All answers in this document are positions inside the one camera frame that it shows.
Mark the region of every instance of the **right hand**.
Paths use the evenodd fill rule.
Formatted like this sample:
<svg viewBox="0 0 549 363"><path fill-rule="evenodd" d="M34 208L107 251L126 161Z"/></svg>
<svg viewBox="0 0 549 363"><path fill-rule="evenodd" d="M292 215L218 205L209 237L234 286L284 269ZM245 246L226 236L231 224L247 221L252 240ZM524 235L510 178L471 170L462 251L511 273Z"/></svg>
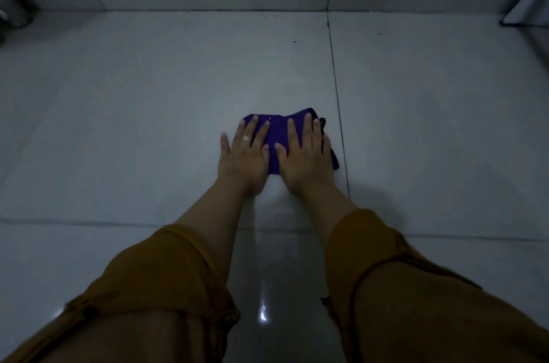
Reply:
<svg viewBox="0 0 549 363"><path fill-rule="evenodd" d="M307 190L316 186L333 186L332 145L327 135L322 136L318 118L312 121L310 113L305 115L301 147L295 123L289 119L288 146L289 154L283 145L274 145L280 175L291 193L302 198Z"/></svg>

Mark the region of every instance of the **purple cloth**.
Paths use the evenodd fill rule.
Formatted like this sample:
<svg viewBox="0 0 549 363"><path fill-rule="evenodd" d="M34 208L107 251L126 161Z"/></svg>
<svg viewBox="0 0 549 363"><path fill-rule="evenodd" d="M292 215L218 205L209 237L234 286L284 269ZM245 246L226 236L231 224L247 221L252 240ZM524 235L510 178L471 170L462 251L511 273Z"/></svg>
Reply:
<svg viewBox="0 0 549 363"><path fill-rule="evenodd" d="M269 127L269 131L267 132L267 137L265 138L265 143L264 143L269 145L269 152L271 152L271 160L269 161L269 174L280 175L280 165L278 165L278 158L276 156L275 143L280 143L286 148L286 151L289 152L288 119L289 118L294 119L295 129L298 132L298 137L299 137L299 145L301 145L301 137L303 136L303 123L305 122L305 115L307 113L311 113L313 120L315 118L318 118L318 116L316 115L313 109L301 110L296 114L292 114L291 116L268 115L268 114L257 115L259 117L259 120L257 122L257 127L255 128L254 136L252 140L255 139L255 135L267 120L271 122L271 126ZM250 123L251 118L253 116L254 114L250 114L249 116L244 117L246 126L248 125L248 123ZM324 135L325 124L326 124L326 120L324 118L321 118L320 127L323 135ZM338 162L338 159L335 157L334 151L332 151L332 166L334 169L339 168L339 162Z"/></svg>

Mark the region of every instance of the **forearm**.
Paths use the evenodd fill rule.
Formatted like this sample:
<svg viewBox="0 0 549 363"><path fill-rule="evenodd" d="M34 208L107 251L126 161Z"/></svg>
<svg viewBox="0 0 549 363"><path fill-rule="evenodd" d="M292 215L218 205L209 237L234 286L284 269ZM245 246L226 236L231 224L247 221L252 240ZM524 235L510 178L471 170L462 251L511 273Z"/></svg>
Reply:
<svg viewBox="0 0 549 363"><path fill-rule="evenodd" d="M218 178L176 221L202 236L225 282L245 194L246 185L239 179Z"/></svg>
<svg viewBox="0 0 549 363"><path fill-rule="evenodd" d="M324 249L338 222L348 213L359 209L331 183L309 185L304 189L302 199Z"/></svg>

